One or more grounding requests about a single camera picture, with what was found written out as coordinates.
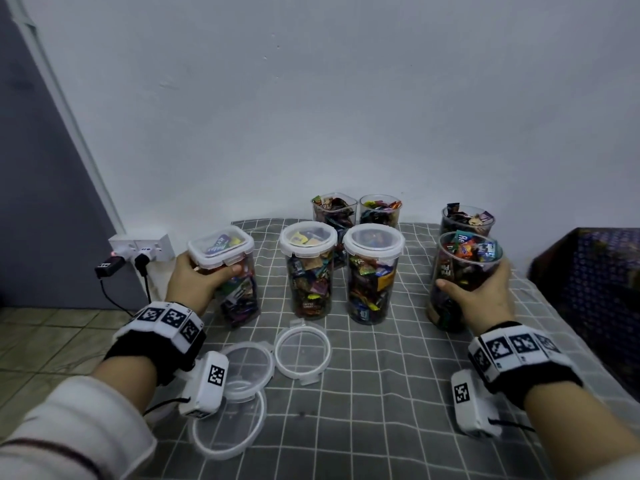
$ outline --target beige floor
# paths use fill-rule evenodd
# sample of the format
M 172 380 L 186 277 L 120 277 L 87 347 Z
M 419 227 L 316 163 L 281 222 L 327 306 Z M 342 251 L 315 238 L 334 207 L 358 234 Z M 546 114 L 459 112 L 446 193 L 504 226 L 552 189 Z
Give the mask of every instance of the beige floor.
M 128 319 L 107 310 L 0 309 L 0 439 L 62 380 L 91 372 Z

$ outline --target candy jar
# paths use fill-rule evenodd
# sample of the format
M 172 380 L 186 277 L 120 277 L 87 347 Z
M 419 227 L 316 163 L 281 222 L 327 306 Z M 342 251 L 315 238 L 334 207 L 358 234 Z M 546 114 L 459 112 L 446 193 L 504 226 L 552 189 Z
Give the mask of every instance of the candy jar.
M 260 315 L 258 285 L 253 266 L 253 238 L 240 227 L 229 226 L 187 243 L 189 256 L 202 274 L 240 264 L 242 273 L 216 290 L 222 316 L 231 326 L 240 326 Z
M 427 316 L 434 325 L 449 332 L 465 329 L 460 306 L 436 286 L 437 279 L 473 291 L 495 272 L 501 259 L 502 248 L 494 239 L 464 231 L 442 234 L 427 304 Z
M 383 224 L 397 228 L 402 202 L 391 195 L 371 194 L 360 199 L 360 224 Z
M 489 235 L 491 227 L 495 224 L 495 217 L 484 209 L 460 205 L 459 203 L 448 203 L 442 209 L 442 220 L 440 222 L 440 234 L 455 232 L 457 230 L 473 232 L 481 235 Z
M 342 245 L 342 238 L 356 224 L 357 204 L 356 199 L 341 193 L 318 195 L 311 199 L 314 220 L 329 224 L 338 231 L 338 244 L 333 253 L 334 269 L 347 264 L 347 252 Z
M 304 221 L 285 227 L 278 242 L 287 259 L 293 313 L 307 320 L 327 316 L 337 231 L 322 222 Z
M 347 231 L 349 254 L 347 312 L 358 323 L 375 325 L 387 316 L 404 236 L 382 224 L 359 224 Z

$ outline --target white sleeve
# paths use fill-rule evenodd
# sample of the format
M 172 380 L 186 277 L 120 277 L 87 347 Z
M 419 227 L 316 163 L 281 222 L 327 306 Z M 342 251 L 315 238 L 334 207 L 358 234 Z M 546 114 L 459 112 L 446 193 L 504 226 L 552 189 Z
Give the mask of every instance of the white sleeve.
M 97 467 L 103 478 L 124 479 L 151 458 L 156 444 L 123 395 L 97 379 L 73 377 L 28 412 L 0 447 L 0 478 L 95 480 Z
M 633 455 L 598 468 L 580 477 L 580 480 L 638 480 L 638 478 L 640 478 L 640 455 Z

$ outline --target person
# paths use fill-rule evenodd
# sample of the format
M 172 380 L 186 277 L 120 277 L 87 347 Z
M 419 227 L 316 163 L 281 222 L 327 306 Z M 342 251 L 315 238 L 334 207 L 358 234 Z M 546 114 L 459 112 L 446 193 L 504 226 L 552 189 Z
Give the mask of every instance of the person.
M 194 271 L 187 254 L 182 254 L 166 300 L 202 316 L 216 288 L 240 272 L 241 266 L 231 266 L 204 276 Z M 514 320 L 509 276 L 505 261 L 473 292 L 441 280 L 436 284 L 460 304 L 469 328 L 481 335 Z M 142 413 L 159 378 L 177 366 L 155 355 L 153 347 L 140 346 L 140 352 L 132 341 L 118 346 L 129 334 L 132 332 L 116 341 L 114 347 L 120 352 L 110 351 L 91 376 L 67 379 L 27 414 L 0 445 L 0 478 L 128 478 L 153 455 L 156 440 Z M 137 336 L 136 341 L 144 339 Z M 559 478 L 640 478 L 640 441 L 576 383 L 533 386 L 524 397 L 524 410 Z

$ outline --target gray tablecloth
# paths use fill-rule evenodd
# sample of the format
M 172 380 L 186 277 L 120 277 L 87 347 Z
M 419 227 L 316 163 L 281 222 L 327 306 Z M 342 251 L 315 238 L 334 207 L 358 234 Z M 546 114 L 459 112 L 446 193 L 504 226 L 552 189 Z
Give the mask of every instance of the gray tablecloth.
M 262 314 L 229 332 L 208 317 L 205 350 L 244 340 L 274 342 L 291 313 L 285 259 L 277 249 L 284 225 L 297 219 L 234 223 L 252 234 Z M 456 426 L 449 380 L 467 361 L 469 333 L 447 334 L 425 315 L 438 226 L 403 223 L 388 318 L 374 327 L 346 314 L 344 270 L 335 272 L 332 314 L 317 321 L 333 347 L 319 383 L 300 387 L 276 371 L 266 388 L 268 417 L 254 445 L 226 461 L 204 460 L 188 443 L 175 412 L 154 428 L 159 445 L 142 477 L 163 479 L 468 479 L 553 478 L 533 433 L 504 428 L 499 440 L 475 440 Z M 580 368 L 590 390 L 640 431 L 638 405 L 604 370 L 532 283 L 510 282 L 517 320 L 551 333 Z M 529 424 L 499 401 L 503 419 Z

